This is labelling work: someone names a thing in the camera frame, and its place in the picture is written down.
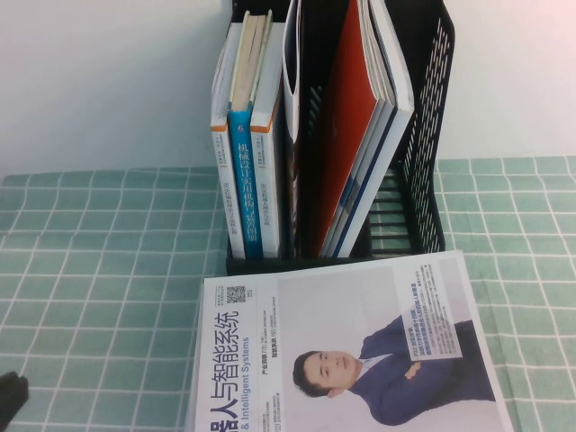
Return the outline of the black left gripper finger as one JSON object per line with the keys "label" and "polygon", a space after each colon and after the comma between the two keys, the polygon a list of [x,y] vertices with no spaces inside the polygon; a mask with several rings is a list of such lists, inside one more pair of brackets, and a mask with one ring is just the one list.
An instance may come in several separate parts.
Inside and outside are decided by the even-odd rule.
{"label": "black left gripper finger", "polygon": [[28,379],[15,371],[3,374],[0,400],[1,423],[9,424],[28,399]]}

